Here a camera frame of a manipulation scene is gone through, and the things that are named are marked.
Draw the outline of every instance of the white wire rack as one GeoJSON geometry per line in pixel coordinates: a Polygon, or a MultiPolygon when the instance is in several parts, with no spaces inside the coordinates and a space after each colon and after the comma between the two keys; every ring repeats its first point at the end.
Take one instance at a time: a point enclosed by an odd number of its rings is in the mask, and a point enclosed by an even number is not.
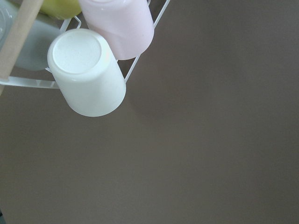
{"type": "MultiPolygon", "coordinates": [[[[164,11],[166,10],[168,4],[169,4],[170,0],[166,0],[166,2],[164,3],[160,13],[158,14],[155,22],[154,22],[154,27],[156,28],[157,24],[159,23],[164,11]]],[[[78,17],[74,17],[74,19],[78,22],[78,26],[77,28],[81,27],[81,20],[78,17]]],[[[70,24],[72,19],[67,19],[64,20],[63,24],[61,25],[60,30],[62,32],[65,32],[70,24]]],[[[128,79],[130,78],[130,75],[134,69],[134,67],[136,66],[138,60],[140,58],[140,55],[137,56],[127,75],[125,76],[125,82],[128,81],[128,79]]],[[[47,81],[47,80],[39,80],[39,79],[31,79],[31,78],[23,78],[23,77],[14,77],[14,76],[10,76],[8,79],[1,79],[0,78],[0,84],[1,85],[10,85],[10,86],[20,86],[20,87],[29,87],[29,88],[44,88],[44,89],[59,89],[57,83],[55,81],[47,81]]]]}

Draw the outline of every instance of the wooden spoon handle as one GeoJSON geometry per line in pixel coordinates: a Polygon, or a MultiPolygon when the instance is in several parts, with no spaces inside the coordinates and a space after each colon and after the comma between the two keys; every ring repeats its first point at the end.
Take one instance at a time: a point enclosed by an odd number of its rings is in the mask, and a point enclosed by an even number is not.
{"type": "Polygon", "coordinates": [[[43,0],[23,0],[0,52],[0,78],[9,77],[42,4],[43,0]]]}

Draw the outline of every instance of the wooden stick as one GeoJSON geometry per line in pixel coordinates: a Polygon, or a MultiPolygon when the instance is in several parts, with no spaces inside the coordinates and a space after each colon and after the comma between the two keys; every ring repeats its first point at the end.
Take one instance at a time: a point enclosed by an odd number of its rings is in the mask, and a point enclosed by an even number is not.
{"type": "Polygon", "coordinates": [[[43,0],[23,0],[0,52],[0,78],[9,77],[42,4],[43,0]]]}

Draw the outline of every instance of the yellow cup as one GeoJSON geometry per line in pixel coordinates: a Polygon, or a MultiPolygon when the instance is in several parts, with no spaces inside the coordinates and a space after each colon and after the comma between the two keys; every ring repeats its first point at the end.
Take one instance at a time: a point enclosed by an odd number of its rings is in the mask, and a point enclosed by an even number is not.
{"type": "Polygon", "coordinates": [[[41,11],[59,20],[78,15],[81,7],[78,0],[44,0],[41,11]]]}

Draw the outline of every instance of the dish rack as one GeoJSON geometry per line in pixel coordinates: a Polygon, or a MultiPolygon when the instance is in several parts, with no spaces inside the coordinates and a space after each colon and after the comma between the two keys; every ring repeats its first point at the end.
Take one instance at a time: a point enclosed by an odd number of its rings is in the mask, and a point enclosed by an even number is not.
{"type": "MultiPolygon", "coordinates": [[[[156,28],[157,24],[159,23],[164,11],[166,10],[168,4],[169,4],[170,0],[166,0],[165,3],[163,4],[163,7],[161,8],[160,12],[158,13],[157,18],[154,21],[154,28],[156,28]]],[[[67,19],[64,20],[64,22],[62,23],[60,30],[62,32],[65,32],[67,30],[67,28],[70,25],[70,22],[72,20],[75,20],[78,25],[77,25],[77,29],[79,29],[81,27],[81,20],[75,16],[74,18],[71,19],[67,19]]],[[[139,58],[141,55],[137,56],[131,66],[130,69],[128,70],[127,74],[124,76],[125,78],[125,82],[128,81],[128,79],[130,78],[130,75],[134,69],[134,67],[136,66],[139,58]]],[[[29,88],[43,88],[43,89],[59,89],[57,83],[55,81],[47,81],[47,80],[39,80],[39,79],[31,79],[31,78],[23,78],[23,77],[14,77],[14,76],[10,76],[8,77],[8,79],[1,79],[0,78],[0,84],[1,85],[9,85],[9,86],[19,86],[19,87],[29,87],[29,88]]]]}

